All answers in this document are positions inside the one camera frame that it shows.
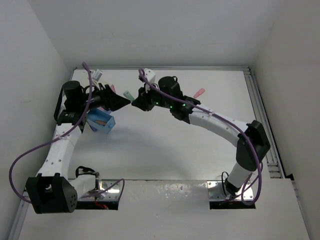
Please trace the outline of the green correction tape case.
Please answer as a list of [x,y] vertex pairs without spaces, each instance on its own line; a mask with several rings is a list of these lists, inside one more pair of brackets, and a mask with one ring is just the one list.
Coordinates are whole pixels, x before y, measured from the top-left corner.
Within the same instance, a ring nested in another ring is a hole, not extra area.
[[128,90],[126,90],[124,93],[123,93],[123,96],[125,97],[125,98],[127,98],[129,101],[131,101],[131,102],[133,102],[134,100],[135,100],[135,98],[131,95],[131,93],[128,91]]

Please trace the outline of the purple-blue drawer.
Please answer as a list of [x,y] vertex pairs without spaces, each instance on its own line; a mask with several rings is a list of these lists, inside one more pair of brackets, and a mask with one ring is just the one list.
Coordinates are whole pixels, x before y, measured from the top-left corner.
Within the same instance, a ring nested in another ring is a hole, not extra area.
[[95,122],[88,123],[93,132],[97,132],[99,130],[99,125]]

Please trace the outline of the light blue small drawer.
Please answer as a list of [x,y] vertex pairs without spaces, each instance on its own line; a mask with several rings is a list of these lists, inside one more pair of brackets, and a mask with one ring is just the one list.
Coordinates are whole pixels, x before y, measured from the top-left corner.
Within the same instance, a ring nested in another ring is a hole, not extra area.
[[116,125],[115,118],[111,111],[103,108],[92,109],[87,114],[87,123],[93,132],[108,134]]

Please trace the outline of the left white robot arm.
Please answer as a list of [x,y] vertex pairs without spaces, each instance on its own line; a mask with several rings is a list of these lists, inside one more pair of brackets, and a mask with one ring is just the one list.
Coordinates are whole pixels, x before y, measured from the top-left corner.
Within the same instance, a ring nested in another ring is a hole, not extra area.
[[91,169],[68,180],[68,169],[74,148],[84,131],[87,112],[97,108],[116,111],[130,101],[113,92],[109,85],[82,87],[78,81],[68,81],[61,87],[65,109],[58,102],[55,139],[35,177],[27,179],[25,188],[37,214],[72,213],[82,198],[98,198],[105,193],[99,186],[99,173]]

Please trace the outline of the pink correction tape case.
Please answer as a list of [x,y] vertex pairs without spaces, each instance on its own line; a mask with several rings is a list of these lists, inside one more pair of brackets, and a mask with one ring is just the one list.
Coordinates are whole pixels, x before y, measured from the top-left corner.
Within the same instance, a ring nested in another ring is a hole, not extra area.
[[204,92],[205,92],[205,89],[204,89],[204,88],[199,89],[199,90],[193,95],[193,98],[195,98],[195,99],[199,98]]

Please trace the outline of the pink drawer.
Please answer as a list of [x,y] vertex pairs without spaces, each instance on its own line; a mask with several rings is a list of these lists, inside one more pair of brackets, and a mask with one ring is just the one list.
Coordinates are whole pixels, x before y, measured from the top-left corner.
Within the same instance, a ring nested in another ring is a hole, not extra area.
[[114,87],[113,84],[110,86],[110,88],[112,89],[112,91],[113,91],[114,93],[116,92],[115,87]]

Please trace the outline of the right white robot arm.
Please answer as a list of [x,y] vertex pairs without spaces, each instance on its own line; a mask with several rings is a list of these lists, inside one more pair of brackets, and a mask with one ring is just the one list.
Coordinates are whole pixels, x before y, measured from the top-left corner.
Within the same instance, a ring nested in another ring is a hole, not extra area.
[[222,184],[227,198],[235,197],[253,172],[262,171],[260,164],[271,145],[259,121],[245,123],[213,112],[199,100],[184,95],[175,76],[161,78],[157,86],[153,86],[144,75],[138,78],[144,86],[138,90],[132,106],[145,112],[154,107],[169,109],[175,119],[204,128],[235,146],[236,163]]

